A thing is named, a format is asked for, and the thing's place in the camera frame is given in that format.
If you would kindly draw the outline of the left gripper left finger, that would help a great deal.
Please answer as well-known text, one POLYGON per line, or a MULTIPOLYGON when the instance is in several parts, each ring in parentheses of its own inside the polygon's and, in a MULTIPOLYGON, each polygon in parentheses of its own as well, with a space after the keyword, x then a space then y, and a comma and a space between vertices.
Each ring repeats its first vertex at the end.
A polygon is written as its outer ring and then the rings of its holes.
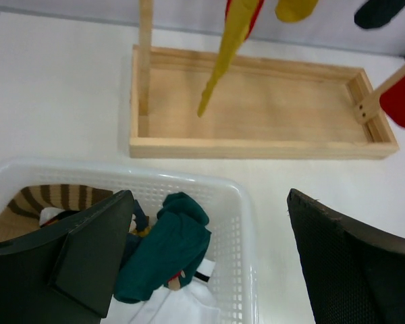
POLYGON ((132 218, 122 190, 53 225, 0 243, 0 323, 100 323, 132 218))

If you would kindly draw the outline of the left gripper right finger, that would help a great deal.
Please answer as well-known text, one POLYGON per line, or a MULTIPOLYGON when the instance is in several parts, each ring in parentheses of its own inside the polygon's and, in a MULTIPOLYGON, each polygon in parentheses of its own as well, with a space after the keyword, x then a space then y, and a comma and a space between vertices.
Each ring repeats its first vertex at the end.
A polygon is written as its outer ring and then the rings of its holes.
POLYGON ((291 189, 288 212, 316 323, 405 323, 405 238, 291 189))

